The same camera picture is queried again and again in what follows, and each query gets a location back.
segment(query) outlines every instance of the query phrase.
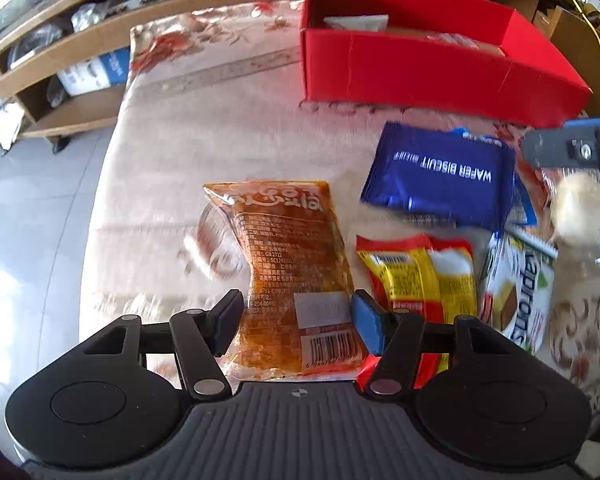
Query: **floor tile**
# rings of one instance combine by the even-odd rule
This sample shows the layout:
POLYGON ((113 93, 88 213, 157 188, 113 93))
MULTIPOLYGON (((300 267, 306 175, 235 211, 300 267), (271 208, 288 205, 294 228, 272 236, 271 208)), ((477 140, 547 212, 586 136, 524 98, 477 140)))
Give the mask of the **floor tile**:
POLYGON ((76 195, 64 226, 46 294, 38 368, 78 344, 80 280, 93 200, 93 194, 76 195))
POLYGON ((0 204, 0 447, 11 392, 38 369, 43 306, 72 197, 0 204))
POLYGON ((43 139, 23 139, 2 156, 0 150, 0 203, 73 195, 97 142, 100 130, 74 136, 57 155, 43 139))
POLYGON ((86 170, 84 171, 84 177, 78 188, 78 193, 93 194, 96 192, 98 187, 98 181, 100 180, 100 171, 102 170, 102 163, 104 162, 104 156, 107 153, 109 147, 109 141, 113 134, 113 127, 100 130, 100 138, 93 150, 93 156, 89 161, 86 170))

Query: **open box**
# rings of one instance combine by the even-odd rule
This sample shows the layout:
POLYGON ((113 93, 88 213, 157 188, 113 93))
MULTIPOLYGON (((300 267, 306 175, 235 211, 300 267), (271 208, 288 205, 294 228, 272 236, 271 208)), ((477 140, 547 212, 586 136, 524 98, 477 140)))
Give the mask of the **open box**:
POLYGON ((539 30, 487 0, 306 0, 301 28, 309 100, 435 108, 550 128, 577 117, 591 96, 539 30), (323 23, 370 14, 388 14, 390 27, 462 34, 505 55, 323 23))

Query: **ribbed gray surface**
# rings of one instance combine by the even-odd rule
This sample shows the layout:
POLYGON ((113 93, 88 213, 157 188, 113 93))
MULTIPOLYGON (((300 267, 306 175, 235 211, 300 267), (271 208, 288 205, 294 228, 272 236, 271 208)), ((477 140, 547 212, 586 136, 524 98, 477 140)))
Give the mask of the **ribbed gray surface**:
POLYGON ((99 472, 33 462, 25 469, 36 480, 580 478, 566 466, 509 475, 454 462, 401 408, 364 399, 352 383, 245 383, 230 400, 196 406, 168 443, 134 463, 99 472))

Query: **brown food pouch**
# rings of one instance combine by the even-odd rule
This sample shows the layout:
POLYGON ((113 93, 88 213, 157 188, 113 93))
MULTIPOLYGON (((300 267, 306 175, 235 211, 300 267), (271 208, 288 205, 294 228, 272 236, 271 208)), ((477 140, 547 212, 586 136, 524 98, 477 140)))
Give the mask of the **brown food pouch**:
POLYGON ((236 182, 204 189, 251 267, 228 373, 266 379, 360 366, 366 352, 350 322, 353 285, 328 184, 236 182))

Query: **blue wafer biscuit package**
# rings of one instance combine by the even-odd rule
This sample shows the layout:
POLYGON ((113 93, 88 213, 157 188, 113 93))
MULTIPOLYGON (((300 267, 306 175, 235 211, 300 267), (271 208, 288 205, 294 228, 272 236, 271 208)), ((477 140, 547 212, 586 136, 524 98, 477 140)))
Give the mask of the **blue wafer biscuit package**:
POLYGON ((514 166, 514 151, 497 139, 385 123, 360 200, 501 232, 514 166))

